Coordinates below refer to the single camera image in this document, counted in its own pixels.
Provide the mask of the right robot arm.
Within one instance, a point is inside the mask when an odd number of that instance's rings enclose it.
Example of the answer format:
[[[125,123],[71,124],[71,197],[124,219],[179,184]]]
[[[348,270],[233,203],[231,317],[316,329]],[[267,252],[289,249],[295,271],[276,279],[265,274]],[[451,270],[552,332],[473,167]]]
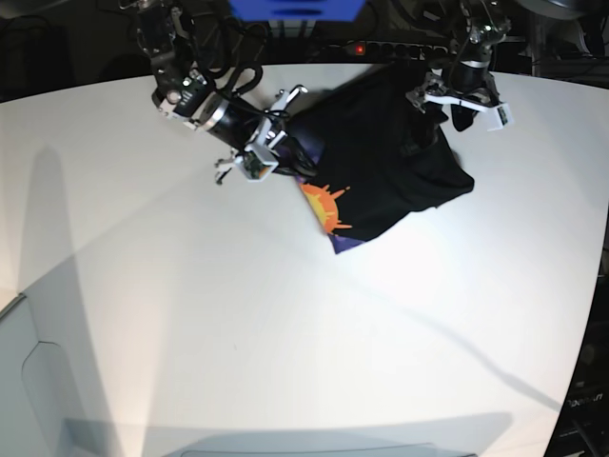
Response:
[[[282,89],[270,106],[256,108],[244,97],[261,83],[263,68],[256,61],[230,66],[232,50],[224,21],[218,23],[223,62],[213,70],[211,56],[197,39],[194,17],[181,2],[123,1],[120,7],[135,11],[137,43],[156,81],[151,95],[156,109],[229,147],[229,156],[214,165],[217,185],[234,169],[250,183],[273,173],[316,175],[313,160],[288,131],[288,108],[306,94],[305,86]]]

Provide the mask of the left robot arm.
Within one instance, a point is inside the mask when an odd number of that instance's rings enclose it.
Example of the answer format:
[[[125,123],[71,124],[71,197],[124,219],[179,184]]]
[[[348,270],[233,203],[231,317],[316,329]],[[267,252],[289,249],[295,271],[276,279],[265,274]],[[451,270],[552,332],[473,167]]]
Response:
[[[501,43],[511,24],[496,1],[441,1],[444,16],[430,19],[422,8],[414,14],[397,4],[396,10],[412,27],[432,31],[451,41],[454,48],[427,62],[422,82],[405,97],[417,111],[412,118],[412,139],[427,148],[438,139],[439,125],[446,120],[442,109],[451,110],[453,126],[468,129],[480,117],[489,131],[514,123],[509,105],[502,102],[489,71],[493,48]]]

